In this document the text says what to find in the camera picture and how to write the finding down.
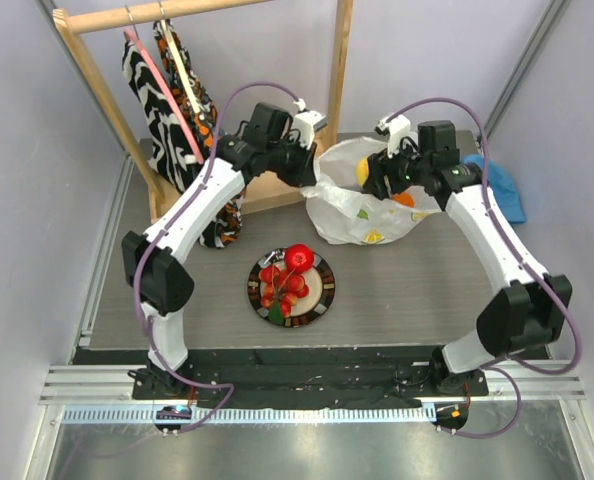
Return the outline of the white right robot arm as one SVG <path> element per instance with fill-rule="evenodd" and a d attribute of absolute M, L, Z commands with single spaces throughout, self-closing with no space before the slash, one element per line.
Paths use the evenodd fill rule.
<path fill-rule="evenodd" d="M 357 168 L 363 192 L 385 200 L 421 187 L 460 227 L 493 290 L 474 330 L 433 351 L 432 389 L 452 394 L 481 367 L 558 340 L 572 285 L 564 275 L 550 275 L 525 249 L 485 186 L 482 169 L 462 162 L 454 124 L 430 121 L 413 130 L 399 115 L 380 120 L 375 130 L 388 141 Z"/>

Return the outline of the fake red apple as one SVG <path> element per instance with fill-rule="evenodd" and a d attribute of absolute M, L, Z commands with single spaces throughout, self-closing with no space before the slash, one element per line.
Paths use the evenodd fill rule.
<path fill-rule="evenodd" d="M 294 244 L 285 249 L 284 263 L 289 272 L 301 274 L 313 266 L 314 253 L 304 244 Z"/>

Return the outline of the fake yellow lemon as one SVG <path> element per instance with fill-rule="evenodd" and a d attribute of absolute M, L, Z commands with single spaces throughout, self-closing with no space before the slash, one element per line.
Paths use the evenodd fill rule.
<path fill-rule="evenodd" d="M 362 158 L 356 165 L 355 177 L 356 182 L 359 186 L 364 186 L 370 174 L 370 168 L 368 164 L 368 158 Z"/>

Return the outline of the white plastic bag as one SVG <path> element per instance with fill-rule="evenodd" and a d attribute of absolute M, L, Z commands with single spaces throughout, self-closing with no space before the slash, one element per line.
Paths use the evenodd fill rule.
<path fill-rule="evenodd" d="M 300 193 L 316 232 L 328 243 L 391 243 L 440 211 L 435 199 L 421 187 L 405 191 L 412 199 L 410 206 L 361 192 L 355 168 L 360 160 L 385 146 L 384 141 L 356 137 L 337 143 L 315 160 L 317 183 L 301 188 Z"/>

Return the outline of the fake red cherry bunch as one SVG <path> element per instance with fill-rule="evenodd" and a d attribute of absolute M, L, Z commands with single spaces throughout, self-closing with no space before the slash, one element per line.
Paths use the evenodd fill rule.
<path fill-rule="evenodd" d="M 260 305 L 267 310 L 269 322 L 290 326 L 293 308 L 310 293 L 306 279 L 302 274 L 270 265 L 260 270 L 259 280 Z"/>

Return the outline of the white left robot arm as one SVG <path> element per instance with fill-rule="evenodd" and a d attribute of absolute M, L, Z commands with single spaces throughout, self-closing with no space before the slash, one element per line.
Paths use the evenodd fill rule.
<path fill-rule="evenodd" d="M 296 114 L 267 103 L 233 135 L 215 140 L 198 177 L 169 211 L 144 233 L 128 232 L 121 243 L 127 283 L 149 343 L 148 367 L 167 398 L 182 397 L 190 385 L 184 369 L 183 309 L 195 283 L 184 263 L 209 223 L 256 177 L 274 173 L 284 184 L 315 184 L 315 137 L 324 114 L 302 108 Z"/>

